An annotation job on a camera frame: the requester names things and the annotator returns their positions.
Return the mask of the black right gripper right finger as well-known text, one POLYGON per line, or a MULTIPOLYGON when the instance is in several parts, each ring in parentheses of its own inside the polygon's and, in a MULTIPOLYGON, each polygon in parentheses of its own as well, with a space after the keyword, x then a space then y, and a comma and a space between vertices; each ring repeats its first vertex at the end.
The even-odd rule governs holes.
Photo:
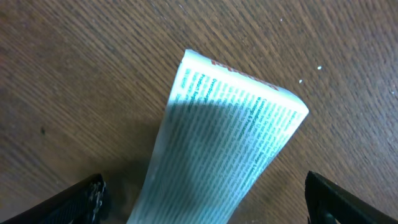
POLYGON ((310 171, 305 180, 308 224, 397 224, 324 176, 310 171))

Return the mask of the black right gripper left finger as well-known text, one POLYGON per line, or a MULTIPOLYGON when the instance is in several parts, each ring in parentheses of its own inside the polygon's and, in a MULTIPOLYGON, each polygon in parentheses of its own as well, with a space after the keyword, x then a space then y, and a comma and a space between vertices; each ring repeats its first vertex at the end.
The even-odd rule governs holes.
POLYGON ((19 223, 93 223, 106 220, 106 182, 93 174, 46 201, 6 220, 19 223))

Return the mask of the white medicine box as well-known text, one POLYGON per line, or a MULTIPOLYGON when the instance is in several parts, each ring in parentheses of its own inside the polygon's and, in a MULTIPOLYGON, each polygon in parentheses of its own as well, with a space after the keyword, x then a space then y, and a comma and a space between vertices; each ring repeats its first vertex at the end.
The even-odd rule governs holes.
POLYGON ((185 51, 129 223, 226 223, 308 115, 293 93, 185 51))

